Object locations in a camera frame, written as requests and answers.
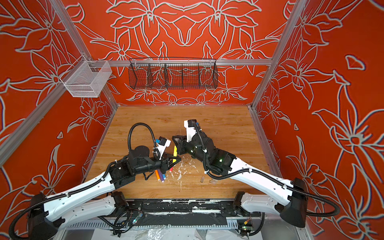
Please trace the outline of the yellow marker pen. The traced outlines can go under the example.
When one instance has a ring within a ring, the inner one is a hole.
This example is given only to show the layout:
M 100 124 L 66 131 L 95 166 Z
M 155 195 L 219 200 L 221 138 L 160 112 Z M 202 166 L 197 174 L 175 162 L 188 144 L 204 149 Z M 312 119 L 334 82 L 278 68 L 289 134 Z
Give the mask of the yellow marker pen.
M 176 146 L 174 146 L 173 156 L 174 156 L 174 157 L 177 157 L 177 156 L 178 156 L 178 153 L 177 153 L 177 147 L 176 147 Z

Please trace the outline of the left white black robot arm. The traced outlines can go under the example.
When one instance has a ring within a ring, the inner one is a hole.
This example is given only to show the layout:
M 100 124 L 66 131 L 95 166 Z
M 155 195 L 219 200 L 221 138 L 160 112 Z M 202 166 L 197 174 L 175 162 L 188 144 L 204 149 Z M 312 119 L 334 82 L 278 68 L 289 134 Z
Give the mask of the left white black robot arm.
M 48 240 L 66 223 L 64 215 L 76 207 L 108 192 L 117 190 L 135 181 L 140 174 L 160 170 L 166 173 L 181 161 L 181 157 L 162 154 L 160 159 L 150 157 L 148 147 L 139 146 L 121 160 L 111 162 L 107 169 L 81 185 L 59 194 L 45 196 L 43 193 L 32 197 L 28 211 L 28 238 Z

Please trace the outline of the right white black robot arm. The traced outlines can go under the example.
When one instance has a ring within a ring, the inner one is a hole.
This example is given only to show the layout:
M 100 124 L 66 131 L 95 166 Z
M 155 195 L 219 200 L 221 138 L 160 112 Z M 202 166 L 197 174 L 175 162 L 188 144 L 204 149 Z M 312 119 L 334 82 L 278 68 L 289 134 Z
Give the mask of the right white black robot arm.
M 237 180 L 269 196 L 267 203 L 262 204 L 253 195 L 239 192 L 235 198 L 235 207 L 239 210 L 277 214 L 295 227 L 305 227 L 308 197 L 304 193 L 308 188 L 304 181 L 279 178 L 252 167 L 239 157 L 216 148 L 204 133 L 193 137 L 173 136 L 172 140 L 179 155 L 189 154 L 202 162 L 212 179 Z

